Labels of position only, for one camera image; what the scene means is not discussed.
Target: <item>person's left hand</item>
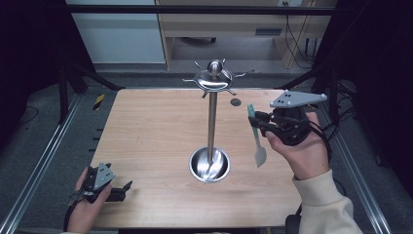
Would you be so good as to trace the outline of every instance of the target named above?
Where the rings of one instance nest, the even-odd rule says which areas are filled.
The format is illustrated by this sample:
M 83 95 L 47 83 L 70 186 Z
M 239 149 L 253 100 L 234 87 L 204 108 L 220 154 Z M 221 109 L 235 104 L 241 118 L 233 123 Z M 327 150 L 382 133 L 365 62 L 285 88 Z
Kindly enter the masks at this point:
M 87 173 L 88 169 L 85 169 L 80 175 L 76 182 L 76 191 L 82 187 L 82 183 Z M 91 204 L 86 199 L 79 202 L 70 216 L 67 231 L 75 233 L 89 233 L 94 226 L 94 222 L 102 209 L 104 202 L 109 197 L 111 190 L 112 185 L 108 184 L 100 192 L 94 203 Z

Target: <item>spatula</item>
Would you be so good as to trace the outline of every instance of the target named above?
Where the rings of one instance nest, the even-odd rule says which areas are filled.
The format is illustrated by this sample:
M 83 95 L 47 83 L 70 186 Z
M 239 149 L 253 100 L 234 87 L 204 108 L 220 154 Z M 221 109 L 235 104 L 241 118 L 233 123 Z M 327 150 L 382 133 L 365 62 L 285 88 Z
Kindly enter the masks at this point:
M 250 103 L 246 108 L 248 110 L 248 116 L 255 117 L 254 106 Z M 252 128 L 252 131 L 254 132 L 255 143 L 257 145 L 255 151 L 255 163 L 257 164 L 257 168 L 259 168 L 267 160 L 267 151 L 264 147 L 261 146 L 261 143 L 259 142 L 258 130 L 256 128 Z

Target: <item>teal handle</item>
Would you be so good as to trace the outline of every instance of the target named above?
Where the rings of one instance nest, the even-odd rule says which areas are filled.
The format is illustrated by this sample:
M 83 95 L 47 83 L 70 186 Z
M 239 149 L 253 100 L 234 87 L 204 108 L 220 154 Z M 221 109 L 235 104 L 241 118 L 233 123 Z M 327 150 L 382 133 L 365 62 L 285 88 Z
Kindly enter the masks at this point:
M 254 106 L 251 103 L 246 106 L 246 109 L 248 110 L 249 117 L 255 117 Z M 252 127 L 252 131 L 254 132 L 255 140 L 258 140 L 258 130 Z

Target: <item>human hand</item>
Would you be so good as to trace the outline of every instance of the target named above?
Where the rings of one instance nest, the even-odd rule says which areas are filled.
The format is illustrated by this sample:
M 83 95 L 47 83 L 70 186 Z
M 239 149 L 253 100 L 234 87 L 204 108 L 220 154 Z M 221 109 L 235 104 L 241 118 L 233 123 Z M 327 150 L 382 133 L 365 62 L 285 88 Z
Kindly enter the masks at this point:
M 76 182 L 76 191 L 82 187 L 82 183 L 88 173 L 88 169 L 85 169 Z M 110 195 L 112 185 L 106 185 L 100 192 L 94 203 L 89 203 L 88 200 L 79 202 L 70 216 L 69 223 L 67 225 L 68 232 L 76 233 L 89 233 L 94 226 L 94 222 L 103 207 L 104 202 Z
M 317 114 L 307 113 L 309 120 L 319 124 Z M 288 162 L 295 176 L 300 179 L 309 179 L 328 172 L 327 149 L 322 139 L 315 133 L 310 132 L 303 142 L 288 146 L 273 133 L 267 131 L 265 137 L 270 142 L 271 147 L 279 152 Z

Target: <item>wooden table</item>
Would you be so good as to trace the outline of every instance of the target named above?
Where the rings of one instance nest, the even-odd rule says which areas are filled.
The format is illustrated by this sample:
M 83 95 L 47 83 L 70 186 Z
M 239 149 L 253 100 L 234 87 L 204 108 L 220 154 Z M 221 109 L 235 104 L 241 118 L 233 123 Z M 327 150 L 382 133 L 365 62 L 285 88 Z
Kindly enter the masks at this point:
M 272 111 L 282 91 L 218 94 L 215 146 L 231 160 L 218 183 L 189 171 L 191 154 L 207 145 L 208 98 L 201 90 L 122 90 L 117 95 L 92 165 L 112 163 L 112 184 L 133 180 L 123 203 L 105 204 L 96 227 L 238 228 L 284 226 L 300 205 L 293 173 L 266 138 L 267 162 L 257 169 L 246 106 Z M 232 98 L 242 104 L 233 106 Z

